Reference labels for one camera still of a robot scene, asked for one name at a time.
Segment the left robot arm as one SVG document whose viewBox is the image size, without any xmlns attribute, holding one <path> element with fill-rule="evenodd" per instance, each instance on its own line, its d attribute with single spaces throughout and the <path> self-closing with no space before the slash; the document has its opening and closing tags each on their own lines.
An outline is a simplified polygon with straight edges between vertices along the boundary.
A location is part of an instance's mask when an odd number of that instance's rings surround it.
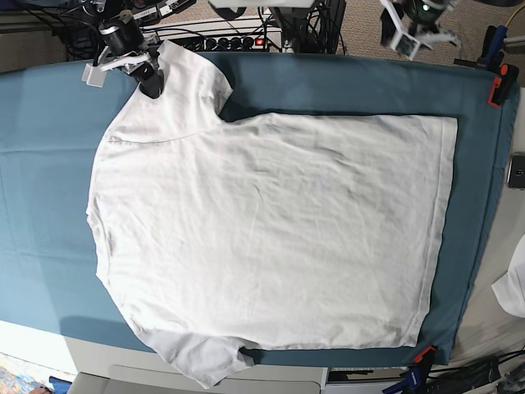
<svg viewBox="0 0 525 394">
<path fill-rule="evenodd" d="M 381 1 L 381 45 L 409 57 L 420 48 L 448 43 L 461 46 L 458 35 L 442 29 L 438 19 L 454 1 Z"/>
</svg>

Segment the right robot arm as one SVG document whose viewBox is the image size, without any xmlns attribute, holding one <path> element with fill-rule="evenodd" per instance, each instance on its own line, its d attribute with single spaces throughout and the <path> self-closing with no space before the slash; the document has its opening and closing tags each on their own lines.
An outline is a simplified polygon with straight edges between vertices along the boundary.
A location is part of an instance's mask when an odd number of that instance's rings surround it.
<svg viewBox="0 0 525 394">
<path fill-rule="evenodd" d="M 132 7 L 131 1 L 91 2 L 99 44 L 93 61 L 84 68 L 82 81 L 101 88 L 109 71 L 120 70 L 137 81 L 143 94 L 157 99 L 164 88 L 158 65 L 160 39 L 142 32 Z"/>
</svg>

